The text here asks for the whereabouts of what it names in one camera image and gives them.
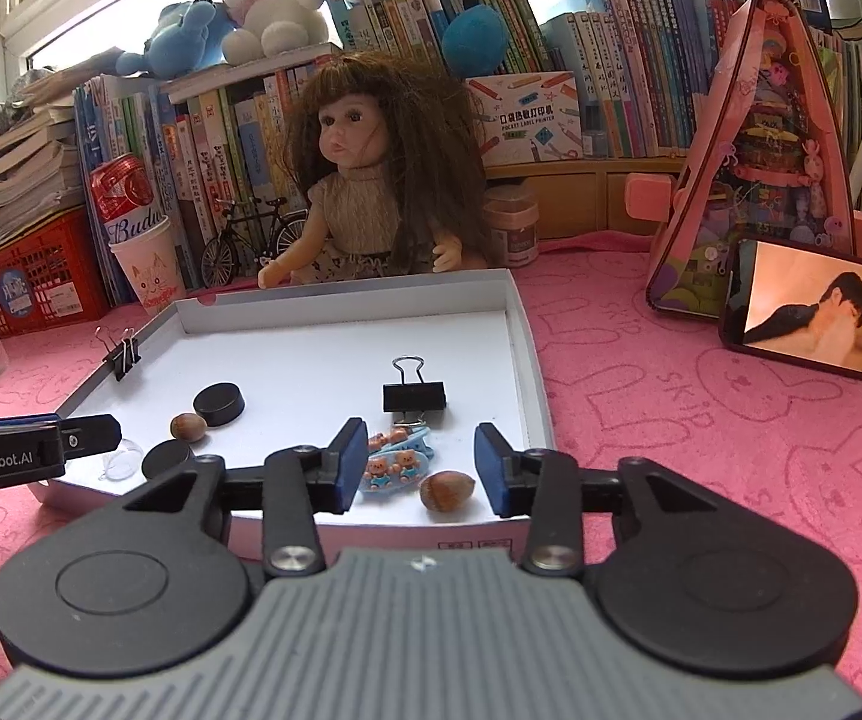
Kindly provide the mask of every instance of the red plastic basket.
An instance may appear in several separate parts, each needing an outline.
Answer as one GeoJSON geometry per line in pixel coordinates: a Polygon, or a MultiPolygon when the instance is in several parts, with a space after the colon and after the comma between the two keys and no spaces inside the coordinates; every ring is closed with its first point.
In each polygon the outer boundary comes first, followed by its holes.
{"type": "Polygon", "coordinates": [[[0,336],[91,322],[108,312],[84,209],[0,250],[0,336]]]}

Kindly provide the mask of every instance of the bicycle wheel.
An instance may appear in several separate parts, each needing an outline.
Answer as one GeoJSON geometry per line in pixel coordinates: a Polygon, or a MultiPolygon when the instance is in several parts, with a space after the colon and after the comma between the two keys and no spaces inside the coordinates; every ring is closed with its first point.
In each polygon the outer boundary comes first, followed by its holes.
{"type": "Polygon", "coordinates": [[[212,238],[200,258],[200,278],[207,288],[226,287],[240,268],[238,252],[226,236],[212,238]]]}
{"type": "Polygon", "coordinates": [[[271,241],[272,257],[280,257],[293,242],[301,237],[307,218],[307,211],[291,211],[283,215],[281,226],[275,230],[274,240],[271,241]]]}

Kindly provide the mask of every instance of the man on phone screen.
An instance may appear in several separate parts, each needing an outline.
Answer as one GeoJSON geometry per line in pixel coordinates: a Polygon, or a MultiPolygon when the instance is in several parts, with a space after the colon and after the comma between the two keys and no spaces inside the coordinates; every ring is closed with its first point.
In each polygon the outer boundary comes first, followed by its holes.
{"type": "Polygon", "coordinates": [[[862,280],[854,272],[837,276],[813,305],[781,306],[744,332],[758,349],[843,365],[862,325],[862,280]]]}

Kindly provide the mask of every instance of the beer can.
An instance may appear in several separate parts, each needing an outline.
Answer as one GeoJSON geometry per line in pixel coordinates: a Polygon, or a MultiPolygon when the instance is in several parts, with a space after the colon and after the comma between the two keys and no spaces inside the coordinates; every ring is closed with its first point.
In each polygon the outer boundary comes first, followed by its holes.
{"type": "Polygon", "coordinates": [[[164,218],[144,163],[134,154],[92,170],[91,194],[111,244],[128,241],[164,218]]]}

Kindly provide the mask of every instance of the pink tablecloth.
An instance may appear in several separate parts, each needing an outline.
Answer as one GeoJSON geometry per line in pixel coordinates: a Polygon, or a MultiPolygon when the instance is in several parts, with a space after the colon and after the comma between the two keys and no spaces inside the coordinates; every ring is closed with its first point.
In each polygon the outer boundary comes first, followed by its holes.
{"type": "MultiPolygon", "coordinates": [[[[519,272],[558,445],[586,466],[647,455],[835,550],[861,589],[840,673],[862,691],[862,383],[725,351],[713,327],[653,314],[644,274],[642,254],[576,251],[519,272]]],[[[55,408],[103,357],[93,331],[8,341],[0,415],[55,408]]],[[[63,521],[25,488],[1,491],[0,565],[63,521]]],[[[588,557],[610,551],[603,517],[586,532],[588,557]]]]}

